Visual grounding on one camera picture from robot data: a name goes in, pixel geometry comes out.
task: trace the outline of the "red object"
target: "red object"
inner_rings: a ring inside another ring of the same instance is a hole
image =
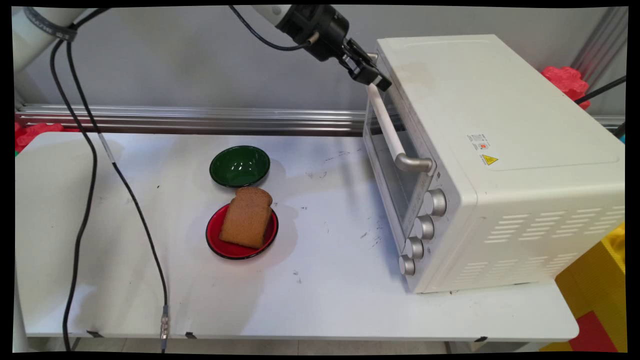
[[[17,122],[14,122],[15,126],[15,150],[17,152],[21,152],[36,136],[42,133],[48,133],[50,131],[63,131],[66,133],[76,133],[80,132],[79,129],[65,129],[61,124],[36,124],[34,126],[29,126],[27,128],[23,128]]]
[[[596,313],[590,311],[578,318],[580,333],[569,345],[573,351],[618,352]]]
[[[573,101],[583,97],[589,88],[589,84],[582,80],[582,74],[568,66],[563,66],[560,69],[548,66],[542,71],[542,76],[551,81],[553,85]],[[586,110],[589,105],[591,105],[591,101],[587,100],[579,106]]]
[[[264,231],[264,245],[261,248],[253,249],[251,247],[227,243],[220,240],[218,236],[222,230],[222,223],[225,221],[228,209],[229,204],[224,205],[216,211],[215,214],[213,214],[207,224],[207,244],[209,244],[209,248],[213,250],[213,252],[226,259],[242,260],[252,258],[257,254],[260,254],[273,243],[273,240],[276,238],[276,234],[278,234],[278,217],[273,210],[271,210],[271,218],[267,224],[267,229]]]

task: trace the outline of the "green bowl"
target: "green bowl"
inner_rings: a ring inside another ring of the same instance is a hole
[[[241,188],[257,183],[271,166],[266,152],[255,146],[241,145],[220,152],[209,165],[216,183],[228,188]]]

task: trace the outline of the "oven door handle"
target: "oven door handle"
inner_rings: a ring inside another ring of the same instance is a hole
[[[396,166],[400,170],[404,171],[431,171],[431,168],[433,167],[433,160],[410,158],[404,152],[404,147],[400,142],[400,138],[398,137],[396,129],[391,122],[391,118],[387,113],[387,109],[385,108],[385,104],[382,101],[382,97],[380,97],[380,93],[378,92],[378,88],[376,88],[376,85],[370,84],[367,87],[367,94],[369,95],[369,102],[373,107],[373,111],[375,111],[376,113],[378,123],[380,123],[380,128],[382,129],[382,134],[385,137],[387,146],[389,146],[389,151],[391,152],[391,156],[393,157]]]

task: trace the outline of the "red plate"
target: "red plate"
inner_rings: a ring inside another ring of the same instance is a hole
[[[213,252],[225,259],[242,260],[252,258],[257,254],[260,254],[273,243],[273,240],[276,238],[276,234],[278,234],[278,217],[273,209],[271,210],[271,218],[267,224],[267,229],[264,231],[264,245],[261,248],[254,249],[220,240],[218,236],[222,230],[222,223],[225,221],[228,209],[229,204],[224,205],[220,210],[213,214],[207,224],[207,244],[209,244],[209,248],[211,248]]]

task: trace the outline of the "oven glass window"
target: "oven glass window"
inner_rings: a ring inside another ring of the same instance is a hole
[[[391,96],[388,96],[387,94],[380,95],[383,96],[385,107],[407,156],[418,158],[418,154],[413,146],[411,138],[404,127],[403,120],[391,101]],[[394,159],[391,157],[391,153],[389,152],[387,142],[385,141],[385,137],[380,129],[380,124],[378,123],[375,111],[371,109],[368,116],[371,117],[369,119],[369,131],[371,132],[373,147],[376,151],[376,156],[380,161],[380,167],[382,168],[382,173],[385,177],[385,181],[387,182],[389,194],[391,195],[391,199],[396,209],[396,215],[398,216],[400,224],[402,224],[409,209],[409,203],[413,192],[416,190],[416,184],[418,183],[420,172],[407,172],[398,169],[394,163]],[[403,229],[405,238],[409,237],[410,231],[410,228]]]

